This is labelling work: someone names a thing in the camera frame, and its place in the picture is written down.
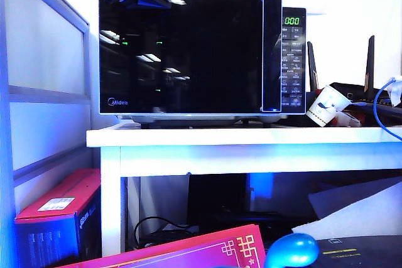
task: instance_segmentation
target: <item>white desk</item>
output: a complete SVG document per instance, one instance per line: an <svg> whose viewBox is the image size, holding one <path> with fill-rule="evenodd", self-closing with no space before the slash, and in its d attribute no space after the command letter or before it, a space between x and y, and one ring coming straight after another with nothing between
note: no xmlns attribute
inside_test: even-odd
<svg viewBox="0 0 402 268"><path fill-rule="evenodd" d="M87 131L100 147L102 254L124 251L122 177L402 168L402 142L381 128ZM402 128L392 130L402 136Z"/></svg>

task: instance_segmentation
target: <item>table leg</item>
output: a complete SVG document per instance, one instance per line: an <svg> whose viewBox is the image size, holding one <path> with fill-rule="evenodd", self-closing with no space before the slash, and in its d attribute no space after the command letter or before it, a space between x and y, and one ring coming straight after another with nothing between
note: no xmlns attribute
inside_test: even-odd
<svg viewBox="0 0 402 268"><path fill-rule="evenodd" d="M102 147L100 151L102 256L105 257L124 252L126 204L120 174L120 147Z"/></svg>

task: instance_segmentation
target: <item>barcode sticker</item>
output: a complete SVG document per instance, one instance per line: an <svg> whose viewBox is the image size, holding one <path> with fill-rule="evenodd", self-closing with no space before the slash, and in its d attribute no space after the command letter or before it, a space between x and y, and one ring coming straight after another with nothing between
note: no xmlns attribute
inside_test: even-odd
<svg viewBox="0 0 402 268"><path fill-rule="evenodd" d="M66 197L66 198L54 198L47 201L41 208L38 209L38 212L43 212L45 210L63 210L65 209L75 198L74 197Z"/></svg>

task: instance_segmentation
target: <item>white paper cup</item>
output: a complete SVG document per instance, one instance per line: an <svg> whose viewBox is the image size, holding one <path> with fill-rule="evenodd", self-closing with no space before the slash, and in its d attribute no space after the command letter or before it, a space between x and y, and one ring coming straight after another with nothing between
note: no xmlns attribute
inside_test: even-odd
<svg viewBox="0 0 402 268"><path fill-rule="evenodd" d="M306 115L323 127L335 117L337 111L344 110L351 103L338 90L327 85L307 110Z"/></svg>

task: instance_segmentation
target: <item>pink book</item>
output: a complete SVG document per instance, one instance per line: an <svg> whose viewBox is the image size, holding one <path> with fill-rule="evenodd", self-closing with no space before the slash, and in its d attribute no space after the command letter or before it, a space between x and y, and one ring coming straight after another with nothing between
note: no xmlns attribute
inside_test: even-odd
<svg viewBox="0 0 402 268"><path fill-rule="evenodd" d="M263 268L264 261L259 228L246 225L63 268Z"/></svg>

